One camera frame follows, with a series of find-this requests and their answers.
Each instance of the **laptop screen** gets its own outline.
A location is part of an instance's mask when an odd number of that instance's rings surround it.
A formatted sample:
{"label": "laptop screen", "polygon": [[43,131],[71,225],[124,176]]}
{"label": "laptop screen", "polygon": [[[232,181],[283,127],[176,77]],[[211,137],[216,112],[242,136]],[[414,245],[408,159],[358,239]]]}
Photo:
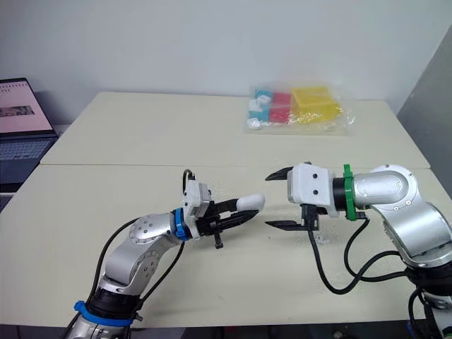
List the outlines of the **laptop screen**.
{"label": "laptop screen", "polygon": [[0,81],[0,133],[52,130],[26,79]]}

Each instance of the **blue ring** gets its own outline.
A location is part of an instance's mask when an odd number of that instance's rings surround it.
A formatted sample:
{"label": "blue ring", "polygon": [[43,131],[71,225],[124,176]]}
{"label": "blue ring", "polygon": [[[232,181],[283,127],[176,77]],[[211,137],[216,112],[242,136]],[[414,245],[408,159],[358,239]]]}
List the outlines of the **blue ring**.
{"label": "blue ring", "polygon": [[183,242],[186,242],[189,238],[187,237],[184,226],[182,225],[184,221],[184,216],[182,215],[182,209],[176,209],[176,237],[181,239]]}
{"label": "blue ring", "polygon": [[85,302],[81,300],[76,302],[76,304],[73,306],[73,309],[80,312],[82,317],[85,318],[86,320],[91,321],[92,323],[98,323],[99,325],[113,327],[127,327],[133,323],[133,319],[106,319],[100,318],[99,316],[95,316],[88,312],[88,310],[86,309]]}

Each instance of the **white wall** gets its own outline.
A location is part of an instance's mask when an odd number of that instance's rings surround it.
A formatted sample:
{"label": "white wall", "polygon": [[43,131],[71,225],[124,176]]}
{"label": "white wall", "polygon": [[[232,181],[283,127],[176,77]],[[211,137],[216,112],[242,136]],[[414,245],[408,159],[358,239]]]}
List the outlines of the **white wall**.
{"label": "white wall", "polygon": [[449,0],[0,0],[0,78],[27,76],[54,123],[101,90],[305,77],[398,112],[451,23]]}
{"label": "white wall", "polygon": [[452,197],[452,27],[398,118]]}

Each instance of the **white table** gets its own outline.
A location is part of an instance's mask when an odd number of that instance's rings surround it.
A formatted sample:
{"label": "white table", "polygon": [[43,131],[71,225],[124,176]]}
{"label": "white table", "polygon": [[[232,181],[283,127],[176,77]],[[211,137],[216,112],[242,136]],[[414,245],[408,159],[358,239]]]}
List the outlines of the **white table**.
{"label": "white table", "polygon": [[[65,326],[74,315],[73,303],[89,293],[97,257],[108,236],[132,218],[177,208],[184,168],[40,165],[0,214],[0,323]],[[263,180],[278,168],[191,168],[197,179],[208,183],[216,200],[260,191],[266,195],[266,208],[246,225],[224,232],[224,249],[215,250],[212,237],[189,242],[180,262],[141,311],[144,321],[135,326],[407,318],[408,295],[414,290],[407,279],[360,283],[348,295],[333,295],[319,279],[307,235],[264,224],[299,216],[298,207],[287,202],[285,184]],[[452,220],[452,202],[435,176],[428,169],[413,172],[423,196]],[[371,211],[368,215],[372,222],[351,251],[354,268],[373,254],[393,248],[381,219]],[[358,226],[344,217],[321,218],[321,231],[331,243],[319,248],[335,286],[351,280],[342,255]],[[156,275],[166,269],[176,251],[163,257]],[[371,273],[403,268],[398,259],[388,258]]]}
{"label": "white table", "polygon": [[100,93],[42,163],[284,167],[311,160],[429,168],[385,102],[351,108],[349,136],[254,135],[244,128],[245,97]]}

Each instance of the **laptop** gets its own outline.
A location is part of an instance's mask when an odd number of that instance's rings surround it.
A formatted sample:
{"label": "laptop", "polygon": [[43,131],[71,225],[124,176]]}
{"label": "laptop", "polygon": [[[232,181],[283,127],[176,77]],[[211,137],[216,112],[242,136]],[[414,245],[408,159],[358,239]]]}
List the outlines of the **laptop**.
{"label": "laptop", "polygon": [[0,80],[0,191],[17,191],[57,139],[27,79]]}

